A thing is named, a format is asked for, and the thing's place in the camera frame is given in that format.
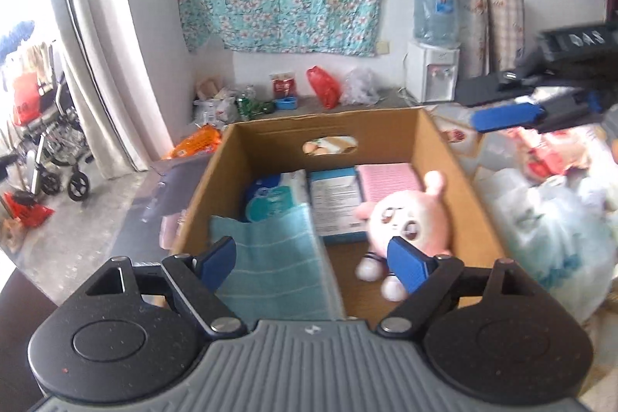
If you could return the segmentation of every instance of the pink plush toy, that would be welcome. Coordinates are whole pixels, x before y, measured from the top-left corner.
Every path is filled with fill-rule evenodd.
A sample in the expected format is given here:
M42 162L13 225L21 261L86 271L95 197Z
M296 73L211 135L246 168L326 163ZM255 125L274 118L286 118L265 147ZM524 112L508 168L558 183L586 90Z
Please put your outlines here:
M369 219L370 244L369 252L356 268L358 279L377 281L384 276L388 244L395 236L401 236L430 257L449 253L449 221L440 201L444 177L438 171L430 171L424 182L424 193L400 191L378 203L363 203L356 209L358 219ZM407 292L391 273L382 283L382 295L389 301L401 302Z

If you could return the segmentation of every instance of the diaper package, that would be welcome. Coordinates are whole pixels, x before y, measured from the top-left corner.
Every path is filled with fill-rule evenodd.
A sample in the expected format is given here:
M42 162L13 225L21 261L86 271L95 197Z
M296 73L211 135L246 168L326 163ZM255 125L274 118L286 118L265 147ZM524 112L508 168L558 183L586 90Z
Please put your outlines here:
M246 190L245 218L260 222L308 202L305 170L266 176Z
M605 219L554 179L531 187L520 171L509 169L477 187L510 257L577 321L586 321L610 291L616 264Z
M354 168L314 171L310 175L311 207L324 244L365 241L366 224L354 215L363 202Z

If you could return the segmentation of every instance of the blue gripper pad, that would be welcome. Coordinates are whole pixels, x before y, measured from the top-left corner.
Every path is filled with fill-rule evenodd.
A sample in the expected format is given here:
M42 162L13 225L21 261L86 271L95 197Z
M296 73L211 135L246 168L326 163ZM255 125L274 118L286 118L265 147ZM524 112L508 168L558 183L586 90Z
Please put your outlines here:
M236 266L236 242L221 238L212 250L199 258L200 280L210 292L216 292Z
M401 281L408 293L413 293L436 270L436 260L428 257L401 236L388 244L386 259L391 272Z
M472 127L479 133L488 133L515 126L533 125L545 110L535 103L515 103L493 109L479 110L472 116Z

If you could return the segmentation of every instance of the red object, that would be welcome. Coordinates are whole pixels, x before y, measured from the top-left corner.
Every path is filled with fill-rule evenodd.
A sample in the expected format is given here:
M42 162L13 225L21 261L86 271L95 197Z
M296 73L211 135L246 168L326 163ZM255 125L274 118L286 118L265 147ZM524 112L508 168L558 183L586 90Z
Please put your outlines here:
M525 164L525 169L529 171L529 174L533 178L537 178L541 181L547 180L554 173L549 169L549 166L545 162L541 161L535 156L534 150L530 151L530 159Z
M13 124L26 126L41 115L36 72L22 74L13 81Z
M15 218L19 219L26 227L39 227L49 216L54 214L54 210L38 203L32 206L16 203L11 193L4 193L4 200Z
M296 96L296 80L294 78L274 78L273 92L276 100Z
M334 109L341 98L341 85L321 67L307 71L307 79L315 94L327 109Z

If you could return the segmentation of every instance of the white plastic bag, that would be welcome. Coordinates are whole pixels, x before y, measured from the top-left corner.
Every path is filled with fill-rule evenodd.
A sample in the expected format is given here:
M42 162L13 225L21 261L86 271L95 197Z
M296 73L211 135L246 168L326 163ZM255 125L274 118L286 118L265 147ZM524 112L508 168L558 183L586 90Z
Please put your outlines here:
M223 129L240 120L236 100L232 97L211 98L209 100L196 100L195 124L198 126L211 125L217 129Z
M341 105L375 105L380 96L376 90L375 75L367 68L355 68L343 82Z
M561 185L530 187L518 170L479 183L509 255L579 322L610 290L616 242L603 217Z

